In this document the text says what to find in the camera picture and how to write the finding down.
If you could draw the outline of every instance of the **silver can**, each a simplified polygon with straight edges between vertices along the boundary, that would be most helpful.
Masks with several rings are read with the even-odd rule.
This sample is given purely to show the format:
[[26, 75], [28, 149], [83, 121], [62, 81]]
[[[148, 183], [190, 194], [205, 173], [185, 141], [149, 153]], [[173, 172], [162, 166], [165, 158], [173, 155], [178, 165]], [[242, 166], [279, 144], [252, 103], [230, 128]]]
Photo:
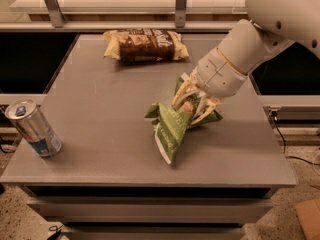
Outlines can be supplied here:
[[40, 157], [51, 157], [60, 151], [60, 139], [34, 100], [22, 99], [11, 103], [5, 115]]

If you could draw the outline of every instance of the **floor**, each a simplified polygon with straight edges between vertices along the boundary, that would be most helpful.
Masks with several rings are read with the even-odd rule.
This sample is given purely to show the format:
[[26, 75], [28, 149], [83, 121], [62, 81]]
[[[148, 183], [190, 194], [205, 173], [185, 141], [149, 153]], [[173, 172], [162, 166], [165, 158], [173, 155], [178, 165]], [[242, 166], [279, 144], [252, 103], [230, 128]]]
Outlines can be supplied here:
[[[9, 5], [14, 0], [0, 0], [0, 22], [25, 22], [29, 19], [26, 15], [11, 14]], [[303, 134], [303, 139], [310, 139], [308, 133]], [[290, 145], [285, 155], [298, 156], [312, 161], [320, 150], [320, 141], [314, 145]], [[5, 169], [11, 154], [0, 152], [0, 174]], [[290, 159], [298, 178], [298, 185], [291, 189], [281, 189], [273, 197], [274, 208], [255, 224], [244, 226], [245, 237], [242, 240], [275, 240], [275, 239], [305, 239], [299, 224], [293, 204], [305, 200], [320, 198], [320, 190], [312, 187], [320, 186], [320, 167], [301, 160]], [[0, 239], [13, 240], [43, 240], [52, 233], [49, 227], [60, 225], [48, 223], [26, 205], [28, 195], [17, 186], [5, 186], [5, 192], [0, 195]]]

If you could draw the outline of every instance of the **can lid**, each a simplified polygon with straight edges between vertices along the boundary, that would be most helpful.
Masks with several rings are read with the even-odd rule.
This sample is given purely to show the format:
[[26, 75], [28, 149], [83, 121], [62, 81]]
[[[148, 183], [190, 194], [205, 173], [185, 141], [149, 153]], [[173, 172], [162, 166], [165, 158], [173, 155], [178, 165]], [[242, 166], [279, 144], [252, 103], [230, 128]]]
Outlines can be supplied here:
[[18, 120], [33, 113], [37, 104], [31, 99], [22, 99], [12, 102], [6, 109], [5, 115], [8, 119]]

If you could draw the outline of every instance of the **table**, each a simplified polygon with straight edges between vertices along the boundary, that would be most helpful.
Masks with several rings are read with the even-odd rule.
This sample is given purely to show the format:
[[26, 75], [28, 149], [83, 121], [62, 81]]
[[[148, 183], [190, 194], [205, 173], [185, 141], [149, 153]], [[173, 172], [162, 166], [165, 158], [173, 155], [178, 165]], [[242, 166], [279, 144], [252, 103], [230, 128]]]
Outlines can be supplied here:
[[[70, 239], [152, 232], [176, 239], [191, 225], [193, 239], [239, 239], [243, 224], [272, 208], [275, 191], [296, 185], [251, 82], [219, 106], [222, 121], [186, 134], [172, 166], [144, 120], [151, 103], [171, 102], [178, 77], [223, 37], [185, 34], [189, 59], [126, 65], [103, 59], [101, 35], [81, 35], [41, 107], [62, 152], [41, 159], [22, 141], [0, 181], [26, 189], [47, 220], [103, 223], [67, 228]], [[119, 223], [128, 230], [119, 233]]]

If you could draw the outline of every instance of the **brown snack bag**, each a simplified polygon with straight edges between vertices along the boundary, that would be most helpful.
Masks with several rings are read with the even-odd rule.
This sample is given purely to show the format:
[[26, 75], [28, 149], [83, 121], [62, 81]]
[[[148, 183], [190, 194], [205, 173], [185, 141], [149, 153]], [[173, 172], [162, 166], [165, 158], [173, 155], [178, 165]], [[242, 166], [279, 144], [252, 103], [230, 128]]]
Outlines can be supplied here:
[[172, 61], [189, 57], [181, 35], [158, 29], [123, 29], [103, 33], [104, 57], [124, 62]]

